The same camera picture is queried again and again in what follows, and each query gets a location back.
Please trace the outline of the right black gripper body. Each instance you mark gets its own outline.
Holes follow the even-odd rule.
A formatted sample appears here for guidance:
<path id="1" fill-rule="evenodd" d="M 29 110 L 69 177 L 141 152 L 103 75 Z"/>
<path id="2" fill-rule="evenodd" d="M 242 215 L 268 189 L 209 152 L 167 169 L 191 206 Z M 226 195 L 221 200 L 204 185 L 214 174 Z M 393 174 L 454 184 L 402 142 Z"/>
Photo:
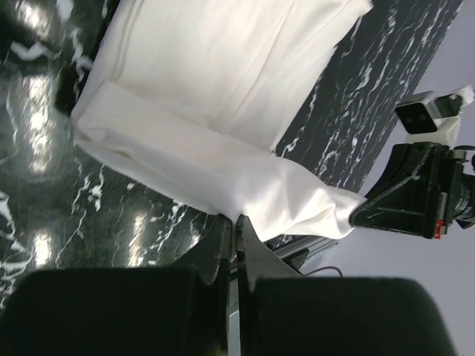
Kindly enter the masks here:
<path id="1" fill-rule="evenodd" d="M 398 144 L 391 151 L 385 172 L 388 179 L 422 176 L 434 187 L 432 193 L 438 240 L 448 233 L 452 223 L 463 229 L 474 226 L 474 175 L 464 172 L 465 164 L 474 164 L 474 146 L 420 142 Z"/>

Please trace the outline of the white printed t-shirt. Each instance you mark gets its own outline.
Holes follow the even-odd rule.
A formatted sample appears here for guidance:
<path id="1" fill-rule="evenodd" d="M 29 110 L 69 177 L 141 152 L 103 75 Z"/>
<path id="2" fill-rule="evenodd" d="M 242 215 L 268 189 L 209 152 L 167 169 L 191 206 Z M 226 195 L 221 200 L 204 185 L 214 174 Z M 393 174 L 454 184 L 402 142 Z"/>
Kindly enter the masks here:
<path id="1" fill-rule="evenodd" d="M 364 198 L 273 154 L 370 1 L 121 1 L 71 113 L 109 168 L 261 241 L 340 240 Z"/>

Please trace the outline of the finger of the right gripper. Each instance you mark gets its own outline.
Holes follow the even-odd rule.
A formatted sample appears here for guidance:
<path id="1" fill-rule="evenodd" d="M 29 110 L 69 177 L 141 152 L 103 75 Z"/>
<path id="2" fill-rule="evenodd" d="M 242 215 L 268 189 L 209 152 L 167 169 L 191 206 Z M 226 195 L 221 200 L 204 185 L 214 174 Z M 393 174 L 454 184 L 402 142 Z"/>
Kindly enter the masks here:
<path id="1" fill-rule="evenodd" d="M 366 194 L 366 202 L 350 215 L 350 223 L 355 227 L 434 237 L 433 192 L 433 184 L 422 176 L 380 179 Z"/>

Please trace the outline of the aluminium frame rail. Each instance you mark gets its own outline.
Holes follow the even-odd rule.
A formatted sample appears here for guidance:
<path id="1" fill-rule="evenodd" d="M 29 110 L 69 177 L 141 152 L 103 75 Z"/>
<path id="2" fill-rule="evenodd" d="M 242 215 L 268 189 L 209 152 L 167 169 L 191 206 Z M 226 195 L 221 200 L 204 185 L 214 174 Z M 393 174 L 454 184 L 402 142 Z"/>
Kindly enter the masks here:
<path id="1" fill-rule="evenodd" d="M 338 242 L 323 237 L 283 235 L 265 242 L 290 268 L 302 275 L 328 265 Z"/>

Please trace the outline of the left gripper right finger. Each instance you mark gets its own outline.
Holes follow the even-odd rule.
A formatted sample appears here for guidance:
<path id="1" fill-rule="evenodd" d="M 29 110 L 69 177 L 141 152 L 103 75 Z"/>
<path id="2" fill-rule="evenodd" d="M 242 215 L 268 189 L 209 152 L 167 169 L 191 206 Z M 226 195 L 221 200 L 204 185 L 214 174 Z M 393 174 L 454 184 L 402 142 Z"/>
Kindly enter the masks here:
<path id="1" fill-rule="evenodd" d="M 242 355 L 454 355 L 439 310 L 416 281 L 304 277 L 236 225 Z"/>

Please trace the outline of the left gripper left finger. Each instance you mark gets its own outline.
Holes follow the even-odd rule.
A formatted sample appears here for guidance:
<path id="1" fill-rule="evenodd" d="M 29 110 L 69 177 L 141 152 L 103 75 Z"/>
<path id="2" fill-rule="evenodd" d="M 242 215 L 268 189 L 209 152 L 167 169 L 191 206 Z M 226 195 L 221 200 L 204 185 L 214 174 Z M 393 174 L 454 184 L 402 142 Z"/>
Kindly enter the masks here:
<path id="1" fill-rule="evenodd" d="M 232 223 L 168 266 L 29 274 L 1 316 L 3 355 L 226 355 Z"/>

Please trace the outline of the black marble table mat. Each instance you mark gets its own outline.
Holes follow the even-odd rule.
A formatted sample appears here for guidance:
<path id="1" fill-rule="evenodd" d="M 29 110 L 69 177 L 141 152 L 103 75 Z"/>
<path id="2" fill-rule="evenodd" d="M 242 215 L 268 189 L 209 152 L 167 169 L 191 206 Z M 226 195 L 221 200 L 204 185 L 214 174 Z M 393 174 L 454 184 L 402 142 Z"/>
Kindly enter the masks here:
<path id="1" fill-rule="evenodd" d="M 358 191 L 460 1 L 375 1 L 275 153 Z M 1 3 L 1 296 L 39 268 L 161 266 L 219 231 L 73 143 L 69 112 L 116 1 Z"/>

